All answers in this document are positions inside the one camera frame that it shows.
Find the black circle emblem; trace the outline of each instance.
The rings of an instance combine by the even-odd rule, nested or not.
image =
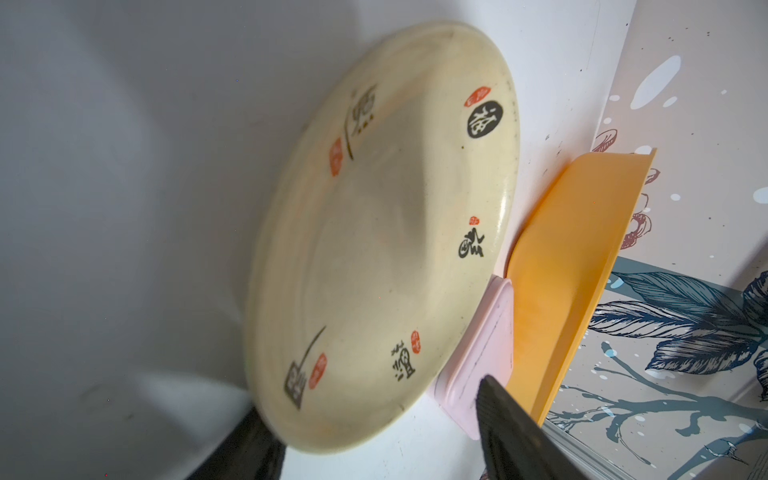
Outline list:
[[[472,111],[467,120],[467,133],[472,138],[483,137],[493,131],[502,121],[504,110],[496,101],[486,101]]]

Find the yellow plastic container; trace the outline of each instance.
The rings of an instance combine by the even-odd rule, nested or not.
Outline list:
[[[507,391],[539,425],[611,275],[655,154],[581,155],[555,181],[511,253],[515,369]]]

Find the white surface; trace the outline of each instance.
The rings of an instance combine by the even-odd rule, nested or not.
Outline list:
[[[457,19],[504,53],[522,139],[510,243],[589,149],[633,8],[0,4],[2,477],[183,478],[237,423],[250,407],[240,308],[263,208],[302,124],[383,35]],[[289,451],[283,478],[481,470],[479,445],[421,399],[351,452]]]

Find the leaf print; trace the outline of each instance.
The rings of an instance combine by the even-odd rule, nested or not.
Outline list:
[[[744,289],[742,297],[747,318],[768,326],[768,271],[753,280]]]
[[[701,280],[665,272],[614,272],[614,275],[651,305],[674,310],[693,319],[707,320],[717,327],[747,323],[741,309],[730,298]]]
[[[755,368],[757,369],[757,381],[763,387],[763,393],[760,394],[760,399],[768,400],[768,350],[763,350],[754,360]]]
[[[706,375],[742,365],[756,350],[754,339],[716,332],[659,343],[645,368]]]
[[[680,339],[715,333],[711,324],[644,302],[610,302],[598,305],[589,328],[634,339]]]

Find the cream ceramic plate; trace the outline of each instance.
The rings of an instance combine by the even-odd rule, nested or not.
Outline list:
[[[504,58],[460,24],[402,31],[333,90],[261,228],[245,353],[288,445],[346,449],[426,390],[505,233],[518,112]]]

